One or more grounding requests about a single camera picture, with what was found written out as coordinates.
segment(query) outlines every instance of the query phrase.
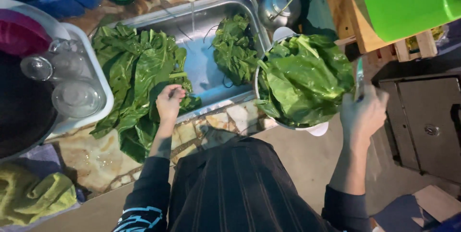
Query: collard green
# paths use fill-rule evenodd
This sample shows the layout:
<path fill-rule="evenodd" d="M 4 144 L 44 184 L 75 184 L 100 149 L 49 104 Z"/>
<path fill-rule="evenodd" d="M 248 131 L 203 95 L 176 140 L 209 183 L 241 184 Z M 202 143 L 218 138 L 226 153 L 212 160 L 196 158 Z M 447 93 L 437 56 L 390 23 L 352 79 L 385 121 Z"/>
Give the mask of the collard green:
<path fill-rule="evenodd" d="M 160 121 L 155 100 L 162 89 L 177 83 L 187 90 L 180 113 L 201 105 L 199 97 L 189 94 L 192 85 L 184 72 L 186 49 L 178 48 L 175 38 L 163 32 L 138 33 L 122 24 L 100 27 L 92 45 L 114 94 L 114 106 L 91 134 L 99 139 L 116 129 L 120 150 L 143 163 Z"/>
<path fill-rule="evenodd" d="M 251 82 L 256 70 L 254 37 L 249 37 L 249 19 L 237 14 L 221 21 L 212 41 L 214 61 L 234 85 Z"/>
<path fill-rule="evenodd" d="M 330 120 L 343 94 L 354 89 L 352 65 L 324 36 L 283 40 L 258 64 L 256 105 L 289 126 L 309 127 Z"/>

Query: white pot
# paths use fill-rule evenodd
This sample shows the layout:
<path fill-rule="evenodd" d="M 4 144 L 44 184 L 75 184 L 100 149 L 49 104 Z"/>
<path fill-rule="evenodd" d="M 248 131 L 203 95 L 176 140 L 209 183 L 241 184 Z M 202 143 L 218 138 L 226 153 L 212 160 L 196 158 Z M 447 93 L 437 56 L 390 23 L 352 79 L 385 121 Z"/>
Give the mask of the white pot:
<path fill-rule="evenodd" d="M 287 37 L 296 36 L 296 35 L 297 34 L 294 31 L 292 31 L 290 28 L 287 28 L 287 27 L 280 27 L 279 29 L 276 29 L 275 32 L 274 32 L 274 35 L 273 35 L 274 42 L 272 42 L 272 46 L 271 46 L 270 49 L 272 49 L 275 42 L 279 42 L 279 41 L 282 41 L 282 40 L 286 39 Z M 259 95 L 259 92 L 258 92 L 258 73 L 259 73 L 259 69 L 260 69 L 260 66 L 258 65 L 256 67 L 255 81 L 254 81 L 256 97 L 258 99 L 260 99 L 260 95 Z M 310 134 L 312 134 L 312 135 L 314 135 L 316 137 L 319 137 L 319 136 L 325 134 L 326 131 L 328 130 L 328 122 L 320 123 L 320 124 L 317 124 L 317 125 L 315 125 L 313 127 L 308 127 L 308 128 L 293 128 L 293 127 L 287 126 L 287 125 L 285 125 L 283 123 L 280 123 L 279 121 L 277 121 L 273 117 L 270 117 L 270 118 L 273 119 L 280 126 L 283 126 L 285 128 L 292 129 L 292 130 L 308 131 Z"/>

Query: person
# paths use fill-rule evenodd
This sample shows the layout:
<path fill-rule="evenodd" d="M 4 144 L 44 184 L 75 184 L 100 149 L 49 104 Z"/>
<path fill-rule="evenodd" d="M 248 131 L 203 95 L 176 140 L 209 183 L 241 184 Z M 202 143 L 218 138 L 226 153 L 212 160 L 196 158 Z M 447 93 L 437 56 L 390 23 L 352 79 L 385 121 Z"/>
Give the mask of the person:
<path fill-rule="evenodd" d="M 344 95 L 343 148 L 321 216 L 298 195 L 273 147 L 251 137 L 181 158 L 170 188 L 171 135 L 184 96 L 175 84 L 158 96 L 160 125 L 113 231 L 372 230 L 365 208 L 366 152 L 386 119 L 387 93 L 367 85 L 361 101 Z"/>

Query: hand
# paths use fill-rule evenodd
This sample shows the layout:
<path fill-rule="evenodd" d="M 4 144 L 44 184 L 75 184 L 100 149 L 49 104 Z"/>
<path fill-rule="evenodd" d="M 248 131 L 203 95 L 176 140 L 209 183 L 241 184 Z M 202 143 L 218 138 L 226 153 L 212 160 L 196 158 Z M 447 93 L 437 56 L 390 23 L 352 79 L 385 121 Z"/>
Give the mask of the hand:
<path fill-rule="evenodd" d="M 179 113 L 179 103 L 185 96 L 186 91 L 182 89 L 180 84 L 170 84 L 162 90 L 155 101 L 160 123 L 175 124 Z"/>
<path fill-rule="evenodd" d="M 384 125 L 389 94 L 380 90 L 377 95 L 376 92 L 373 85 L 365 85 L 362 101 L 355 102 L 349 93 L 343 96 L 340 119 L 345 145 L 348 144 L 350 149 L 360 147 L 358 150 L 366 152 L 371 136 Z"/>

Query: running water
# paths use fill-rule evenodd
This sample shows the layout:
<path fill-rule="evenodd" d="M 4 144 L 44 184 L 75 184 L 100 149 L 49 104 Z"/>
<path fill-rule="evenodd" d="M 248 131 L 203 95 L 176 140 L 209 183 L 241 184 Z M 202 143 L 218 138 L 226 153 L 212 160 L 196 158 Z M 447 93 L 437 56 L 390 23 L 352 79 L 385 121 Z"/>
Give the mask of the running water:
<path fill-rule="evenodd" d="M 192 9 L 192 40 L 195 36 L 195 20 L 194 20 L 194 2 L 190 2 L 190 8 Z"/>

